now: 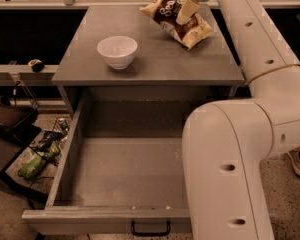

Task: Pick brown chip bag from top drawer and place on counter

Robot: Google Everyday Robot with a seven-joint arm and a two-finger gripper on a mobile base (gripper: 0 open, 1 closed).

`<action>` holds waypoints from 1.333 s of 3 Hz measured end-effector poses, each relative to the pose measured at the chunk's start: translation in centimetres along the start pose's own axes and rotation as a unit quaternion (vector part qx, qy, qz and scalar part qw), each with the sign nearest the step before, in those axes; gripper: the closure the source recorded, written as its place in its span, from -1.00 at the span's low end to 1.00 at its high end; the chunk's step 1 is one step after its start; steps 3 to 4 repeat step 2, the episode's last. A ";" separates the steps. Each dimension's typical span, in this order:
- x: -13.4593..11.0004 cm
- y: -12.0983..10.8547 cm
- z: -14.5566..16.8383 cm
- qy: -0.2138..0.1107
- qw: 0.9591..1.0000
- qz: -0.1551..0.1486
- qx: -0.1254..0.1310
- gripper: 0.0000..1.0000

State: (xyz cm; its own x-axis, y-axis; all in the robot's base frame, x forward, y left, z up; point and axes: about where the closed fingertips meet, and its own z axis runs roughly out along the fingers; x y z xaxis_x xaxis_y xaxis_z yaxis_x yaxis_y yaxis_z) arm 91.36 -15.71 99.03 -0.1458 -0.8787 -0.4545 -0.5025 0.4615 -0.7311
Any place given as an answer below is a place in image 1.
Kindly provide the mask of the yellow foam-padded gripper finger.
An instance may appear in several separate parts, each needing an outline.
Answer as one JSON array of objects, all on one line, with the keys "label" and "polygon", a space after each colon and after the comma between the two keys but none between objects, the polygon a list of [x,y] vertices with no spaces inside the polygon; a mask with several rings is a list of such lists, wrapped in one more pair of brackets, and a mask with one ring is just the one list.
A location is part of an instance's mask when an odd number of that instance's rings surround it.
[{"label": "yellow foam-padded gripper finger", "polygon": [[185,0],[177,14],[176,22],[184,25],[198,11],[199,7],[200,4],[197,0]]}]

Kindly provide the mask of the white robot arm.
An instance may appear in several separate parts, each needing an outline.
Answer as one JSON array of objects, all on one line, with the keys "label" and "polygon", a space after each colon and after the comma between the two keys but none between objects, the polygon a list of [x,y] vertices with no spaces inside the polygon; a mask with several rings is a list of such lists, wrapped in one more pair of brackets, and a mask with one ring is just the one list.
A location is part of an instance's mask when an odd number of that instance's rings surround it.
[{"label": "white robot arm", "polygon": [[251,96],[204,104],[184,125],[193,239],[274,240],[260,163],[300,146],[300,61],[259,0],[217,1]]}]

